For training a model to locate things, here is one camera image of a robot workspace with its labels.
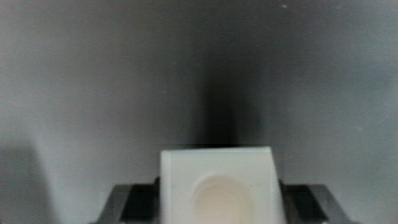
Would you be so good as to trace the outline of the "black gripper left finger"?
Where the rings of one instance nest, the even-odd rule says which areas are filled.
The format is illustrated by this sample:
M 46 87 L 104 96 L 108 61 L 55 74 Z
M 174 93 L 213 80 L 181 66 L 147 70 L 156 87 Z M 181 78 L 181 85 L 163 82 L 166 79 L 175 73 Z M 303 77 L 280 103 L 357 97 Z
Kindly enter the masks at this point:
M 159 179 L 115 185 L 95 221 L 90 224 L 158 224 Z

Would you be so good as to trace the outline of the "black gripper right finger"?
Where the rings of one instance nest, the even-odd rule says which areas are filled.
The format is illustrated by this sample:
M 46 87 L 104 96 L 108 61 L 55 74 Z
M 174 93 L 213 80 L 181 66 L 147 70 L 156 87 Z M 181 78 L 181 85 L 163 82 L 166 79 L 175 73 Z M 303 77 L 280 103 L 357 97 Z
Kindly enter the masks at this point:
M 321 184 L 278 182 L 287 224 L 358 224 Z

